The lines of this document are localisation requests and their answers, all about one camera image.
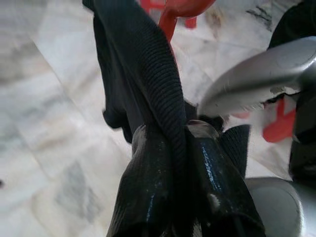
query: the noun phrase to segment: silver metal part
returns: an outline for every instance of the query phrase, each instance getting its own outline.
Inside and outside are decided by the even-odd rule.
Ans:
[[[315,189],[278,178],[245,182],[267,237],[316,237]]]
[[[233,67],[207,90],[199,115],[245,112],[280,94],[316,85],[316,37],[272,48]]]

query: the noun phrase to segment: black knit material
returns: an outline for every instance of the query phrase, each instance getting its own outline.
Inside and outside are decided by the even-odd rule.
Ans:
[[[106,123],[123,128],[128,142],[139,126],[156,123],[171,144],[179,183],[185,170],[186,115],[178,69],[163,31],[134,0],[83,4],[94,12]]]
[[[219,138],[219,142],[235,167],[245,178],[249,140],[249,125],[232,127]]]

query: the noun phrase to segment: floor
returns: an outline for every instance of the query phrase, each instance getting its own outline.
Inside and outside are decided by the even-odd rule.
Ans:
[[[223,72],[266,50],[291,4],[218,0],[196,29],[179,20],[172,47],[185,97],[197,103]],[[105,236],[131,149],[102,117],[91,13],[80,0],[2,0],[0,54],[0,236]],[[247,177],[289,179],[291,140],[266,143],[262,113],[250,118]]]

